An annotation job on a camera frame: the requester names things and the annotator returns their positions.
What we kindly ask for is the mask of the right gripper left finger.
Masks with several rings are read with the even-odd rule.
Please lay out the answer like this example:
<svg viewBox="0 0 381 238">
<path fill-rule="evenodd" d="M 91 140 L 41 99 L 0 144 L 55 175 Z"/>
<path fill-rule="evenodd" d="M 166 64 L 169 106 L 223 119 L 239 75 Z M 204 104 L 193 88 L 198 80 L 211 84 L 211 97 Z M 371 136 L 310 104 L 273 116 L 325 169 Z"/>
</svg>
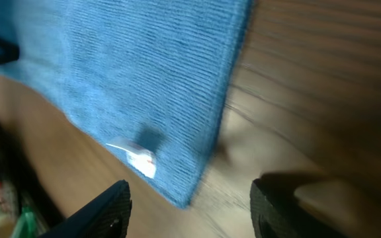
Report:
<svg viewBox="0 0 381 238">
<path fill-rule="evenodd" d="M 125 238 L 131 211 L 129 184 L 120 180 L 40 238 Z"/>
</svg>

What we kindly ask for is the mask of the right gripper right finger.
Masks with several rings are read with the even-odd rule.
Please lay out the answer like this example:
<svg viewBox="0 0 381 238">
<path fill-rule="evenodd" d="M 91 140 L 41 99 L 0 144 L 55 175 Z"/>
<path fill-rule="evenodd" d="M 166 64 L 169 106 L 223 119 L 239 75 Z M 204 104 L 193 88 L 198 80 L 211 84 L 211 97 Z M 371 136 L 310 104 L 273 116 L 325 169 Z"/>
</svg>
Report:
<svg viewBox="0 0 381 238">
<path fill-rule="evenodd" d="M 251 185 L 250 209 L 256 238 L 345 237 L 304 211 L 283 190 L 260 178 Z"/>
</svg>

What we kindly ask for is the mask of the blue microfiber cloth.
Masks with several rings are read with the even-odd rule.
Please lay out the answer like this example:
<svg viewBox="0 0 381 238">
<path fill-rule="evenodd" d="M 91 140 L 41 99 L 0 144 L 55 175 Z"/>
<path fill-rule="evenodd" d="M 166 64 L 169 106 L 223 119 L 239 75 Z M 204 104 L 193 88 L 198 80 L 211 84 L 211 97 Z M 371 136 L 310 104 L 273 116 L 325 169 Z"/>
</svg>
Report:
<svg viewBox="0 0 381 238">
<path fill-rule="evenodd" d="M 216 146 L 248 0 L 0 0 L 0 37 L 19 59 L 0 74 L 59 108 L 102 145 L 152 152 L 144 173 L 125 147 L 111 152 L 160 195 L 186 208 Z"/>
</svg>

